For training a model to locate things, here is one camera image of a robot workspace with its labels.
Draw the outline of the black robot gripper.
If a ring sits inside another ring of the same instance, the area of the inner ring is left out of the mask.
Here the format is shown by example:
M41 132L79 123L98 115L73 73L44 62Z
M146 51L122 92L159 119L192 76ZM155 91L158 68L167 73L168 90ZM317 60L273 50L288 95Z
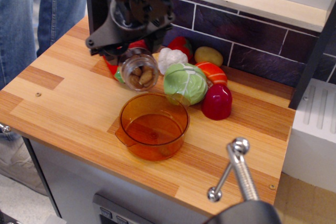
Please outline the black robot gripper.
M87 0L87 7L86 46L113 63L139 40L158 51L175 18L172 0Z

